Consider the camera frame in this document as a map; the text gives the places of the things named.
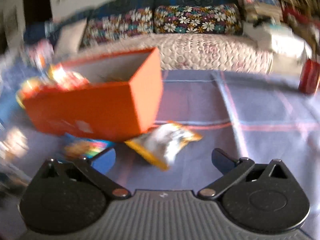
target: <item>chip bag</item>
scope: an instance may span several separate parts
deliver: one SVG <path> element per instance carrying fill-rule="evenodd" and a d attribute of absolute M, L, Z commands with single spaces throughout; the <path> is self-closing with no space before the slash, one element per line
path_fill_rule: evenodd
<path fill-rule="evenodd" d="M 191 141 L 202 136 L 191 132 L 179 123 L 169 122 L 125 141 L 125 144 L 140 154 L 146 161 L 166 171 L 174 164 L 177 153 Z"/>

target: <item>sofa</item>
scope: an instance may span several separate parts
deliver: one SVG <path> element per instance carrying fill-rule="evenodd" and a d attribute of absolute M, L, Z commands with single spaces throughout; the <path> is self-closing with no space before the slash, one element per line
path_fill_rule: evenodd
<path fill-rule="evenodd" d="M 158 47 L 164 70 L 269 73 L 273 55 L 242 36 L 241 15 L 237 0 L 113 0 L 76 12 L 47 38 L 56 51 L 63 29 L 86 19 L 77 34 L 79 50 L 66 51 L 63 58 Z"/>

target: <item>snack wrapper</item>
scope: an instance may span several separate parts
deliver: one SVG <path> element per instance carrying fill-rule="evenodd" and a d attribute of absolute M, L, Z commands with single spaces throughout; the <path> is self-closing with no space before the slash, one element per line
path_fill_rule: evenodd
<path fill-rule="evenodd" d="M 125 144 L 152 165 L 166 171 L 174 164 L 177 153 L 183 147 L 201 138 L 200 134 L 188 130 L 181 124 L 169 122 L 137 138 L 125 141 Z"/>
<path fill-rule="evenodd" d="M 67 146 L 64 148 L 64 154 L 69 160 L 80 157 L 91 159 L 106 148 L 114 145 L 114 143 L 110 141 L 78 138 L 68 133 L 65 134 L 65 138 Z"/>
<path fill-rule="evenodd" d="M 48 77 L 33 77 L 21 84 L 21 89 L 16 93 L 16 100 L 23 109 L 25 108 L 23 100 L 26 98 L 34 97 L 40 93 L 71 91 L 90 83 L 79 73 L 66 72 L 61 65 L 54 69 L 51 68 Z"/>
<path fill-rule="evenodd" d="M 52 62 L 53 54 L 53 47 L 49 40 L 41 40 L 36 45 L 24 47 L 21 58 L 26 65 L 42 71 L 48 63 Z"/>

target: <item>floral pillow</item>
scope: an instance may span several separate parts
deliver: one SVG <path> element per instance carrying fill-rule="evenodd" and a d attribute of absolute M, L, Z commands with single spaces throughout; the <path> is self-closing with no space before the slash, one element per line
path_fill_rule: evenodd
<path fill-rule="evenodd" d="M 149 7 L 90 20 L 83 36 L 82 46 L 92 46 L 146 33 L 153 33 L 152 10 Z"/>
<path fill-rule="evenodd" d="M 242 34 L 235 4 L 190 7 L 159 6 L 155 11 L 156 33 Z"/>

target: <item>orange box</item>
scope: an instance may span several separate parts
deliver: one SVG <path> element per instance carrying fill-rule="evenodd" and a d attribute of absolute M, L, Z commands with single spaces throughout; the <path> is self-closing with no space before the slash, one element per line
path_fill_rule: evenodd
<path fill-rule="evenodd" d="M 163 91 L 157 48 L 61 64 L 92 85 L 23 100 L 39 131 L 121 142 L 146 132 L 154 123 Z"/>

